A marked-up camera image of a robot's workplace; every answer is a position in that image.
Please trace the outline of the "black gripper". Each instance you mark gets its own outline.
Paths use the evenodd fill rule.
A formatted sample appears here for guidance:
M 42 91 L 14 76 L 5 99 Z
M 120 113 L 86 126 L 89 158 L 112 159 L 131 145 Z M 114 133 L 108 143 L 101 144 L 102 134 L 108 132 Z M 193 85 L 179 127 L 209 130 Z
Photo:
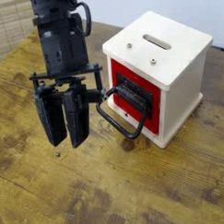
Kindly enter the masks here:
M 34 99 L 37 106 L 61 105 L 66 94 L 86 103 L 102 102 L 101 66 L 88 60 L 86 37 L 90 23 L 82 28 L 78 13 L 67 18 L 34 18 L 39 31 L 45 72 L 33 73 Z

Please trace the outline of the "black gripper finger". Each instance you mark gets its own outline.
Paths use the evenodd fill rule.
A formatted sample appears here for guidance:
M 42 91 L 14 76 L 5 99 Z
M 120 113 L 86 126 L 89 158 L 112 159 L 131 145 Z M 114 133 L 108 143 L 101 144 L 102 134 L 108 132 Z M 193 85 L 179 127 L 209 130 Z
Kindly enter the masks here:
M 61 100 L 36 94 L 35 104 L 49 142 L 58 146 L 67 137 Z
M 80 93 L 69 89 L 64 93 L 63 104 L 72 146 L 78 147 L 89 135 L 88 103 L 83 101 Z

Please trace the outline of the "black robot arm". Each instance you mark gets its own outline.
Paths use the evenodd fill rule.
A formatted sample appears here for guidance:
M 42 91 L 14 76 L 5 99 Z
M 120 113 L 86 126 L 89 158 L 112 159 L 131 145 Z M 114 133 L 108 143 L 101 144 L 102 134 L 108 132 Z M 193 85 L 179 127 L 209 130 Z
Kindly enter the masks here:
M 79 0 L 30 0 L 46 71 L 33 73 L 37 114 L 50 143 L 70 138 L 81 145 L 89 133 L 88 106 L 101 102 L 101 67 L 88 61 L 91 13 Z

